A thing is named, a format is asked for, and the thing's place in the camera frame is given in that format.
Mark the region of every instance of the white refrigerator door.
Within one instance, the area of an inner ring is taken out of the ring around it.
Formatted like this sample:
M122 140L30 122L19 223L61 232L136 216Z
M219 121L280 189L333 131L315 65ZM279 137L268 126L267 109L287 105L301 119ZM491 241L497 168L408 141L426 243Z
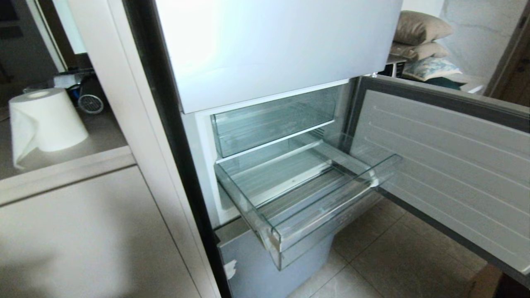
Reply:
M384 68L401 0L157 0L184 113Z
M528 108L363 78L350 133L403 157L382 187L516 271L530 273Z

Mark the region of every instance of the refrigerator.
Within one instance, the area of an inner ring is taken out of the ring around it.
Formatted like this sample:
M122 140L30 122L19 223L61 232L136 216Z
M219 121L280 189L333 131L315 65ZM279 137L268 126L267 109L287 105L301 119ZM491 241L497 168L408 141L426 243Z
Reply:
M400 0L122 5L223 296L287 297L375 192L528 283L529 110L375 75Z

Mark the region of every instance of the tile floor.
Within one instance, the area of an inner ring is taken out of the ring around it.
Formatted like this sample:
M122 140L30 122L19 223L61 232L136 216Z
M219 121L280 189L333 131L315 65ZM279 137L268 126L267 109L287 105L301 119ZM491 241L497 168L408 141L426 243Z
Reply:
M328 262L289 298L453 298L486 261L382 199L335 236Z

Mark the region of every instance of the stack of pillows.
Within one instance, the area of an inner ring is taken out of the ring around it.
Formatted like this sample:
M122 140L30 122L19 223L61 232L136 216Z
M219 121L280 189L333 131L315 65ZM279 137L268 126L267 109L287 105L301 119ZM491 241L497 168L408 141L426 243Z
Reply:
M402 11L390 54L406 58L408 62L403 76L419 81L462 73L454 64L443 59L449 52L435 42L452 33L453 28L435 16Z

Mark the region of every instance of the paper towel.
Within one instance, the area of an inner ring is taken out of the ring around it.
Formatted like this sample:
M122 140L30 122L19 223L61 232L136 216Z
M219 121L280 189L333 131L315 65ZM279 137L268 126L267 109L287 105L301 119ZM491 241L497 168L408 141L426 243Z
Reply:
M33 149L45 152L76 145L89 134L66 90L51 88L26 93L9 101L13 165Z

